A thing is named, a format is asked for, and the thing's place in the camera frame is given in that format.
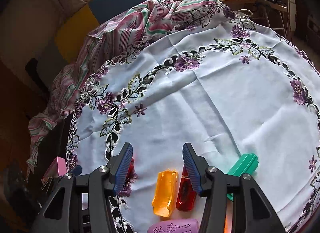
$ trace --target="purple embroidered flower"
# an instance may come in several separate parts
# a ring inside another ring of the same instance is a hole
[[[310,166],[309,166],[309,170],[311,170],[311,173],[313,173],[313,170],[316,169],[316,162],[317,160],[315,160],[315,156],[312,156],[312,160],[309,160]]]
[[[251,61],[251,59],[249,59],[248,56],[241,56],[241,58],[239,58],[239,60],[242,61],[242,64],[244,64],[244,63],[249,64],[249,61]]]
[[[119,105],[119,109],[122,109],[122,108],[125,108],[125,105],[127,104],[128,102],[126,100],[123,100],[120,102],[120,105]]]
[[[248,38],[248,37],[250,37],[249,32],[243,30],[239,25],[234,25],[232,27],[231,35],[234,38]]]
[[[137,105],[136,105],[136,110],[133,112],[134,114],[138,114],[138,117],[140,116],[140,115],[145,115],[146,113],[144,112],[145,110],[147,110],[147,108],[146,107],[143,107],[143,104],[140,104],[140,107],[138,107]]]
[[[75,113],[76,113],[76,118],[79,118],[82,114],[82,108],[84,107],[84,102],[80,101],[77,105],[76,105],[76,109],[75,109]]]
[[[117,63],[119,63],[122,60],[121,56],[115,56],[112,60],[111,60],[111,65],[115,65]]]
[[[296,49],[296,52],[299,56],[303,57],[305,61],[309,61],[307,54],[303,50],[300,51],[300,50]]]
[[[130,194],[132,192],[131,183],[136,182],[137,178],[138,178],[137,174],[134,172],[134,169],[132,169],[130,174],[125,179],[123,189],[122,189],[122,191],[119,192],[119,197],[129,197],[130,196]]]
[[[176,71],[183,72],[186,69],[197,69],[200,63],[196,59],[190,59],[187,56],[179,56],[174,64]]]
[[[97,99],[97,108],[100,111],[100,114],[107,114],[110,111],[114,100],[115,95],[111,92],[107,92],[102,99]]]
[[[99,81],[102,79],[102,77],[108,73],[109,69],[107,67],[100,67],[98,68],[98,71],[92,75],[95,81]]]
[[[293,100],[299,105],[304,105],[306,103],[306,92],[302,88],[301,81],[292,80],[290,83],[294,90]]]
[[[208,1],[207,2],[207,5],[210,5],[210,6],[212,6],[212,13],[213,14],[215,14],[215,12],[216,11],[218,11],[218,13],[220,13],[220,6],[219,5],[221,5],[221,3],[219,3],[219,2],[216,2],[216,1]]]
[[[242,43],[240,44],[240,47],[241,47],[241,48],[246,48],[246,49],[251,48],[251,46],[250,46],[249,44],[244,43],[244,42],[242,42]]]
[[[188,25],[188,26],[186,27],[186,29],[187,29],[188,31],[193,31],[195,28],[196,28],[196,26],[195,26],[194,24]]]
[[[236,17],[236,13],[230,9],[228,6],[223,8],[223,14],[226,18],[234,19]]]

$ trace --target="green plastic block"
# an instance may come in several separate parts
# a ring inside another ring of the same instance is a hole
[[[228,175],[233,176],[241,176],[243,173],[248,173],[252,175],[256,168],[258,167],[258,156],[254,153],[245,153],[240,159],[236,162],[236,164],[228,171]],[[233,195],[227,194],[228,198],[233,201]]]

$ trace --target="small purple object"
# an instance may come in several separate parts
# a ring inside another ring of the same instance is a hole
[[[161,221],[159,223],[153,224],[147,231],[147,233],[198,233],[199,226],[196,219],[180,219],[180,220],[170,220]]]

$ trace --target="pink striped cloth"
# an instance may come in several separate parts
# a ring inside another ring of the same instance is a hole
[[[45,111],[30,120],[28,173],[36,167],[40,142],[58,122],[75,110],[79,91],[92,73],[105,61],[119,56],[143,37],[158,40],[174,31],[174,27],[184,20],[187,13],[210,1],[217,0],[147,0],[90,32],[76,63],[65,66],[55,78]]]

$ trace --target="red plastic bottle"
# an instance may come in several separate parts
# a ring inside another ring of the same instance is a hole
[[[176,208],[180,211],[190,211],[195,205],[197,193],[192,189],[191,181],[185,166],[183,166]]]
[[[131,159],[131,163],[130,163],[130,166],[129,166],[129,169],[128,169],[128,173],[127,173],[127,178],[129,177],[130,173],[132,172],[132,170],[134,169],[134,159],[132,158]]]

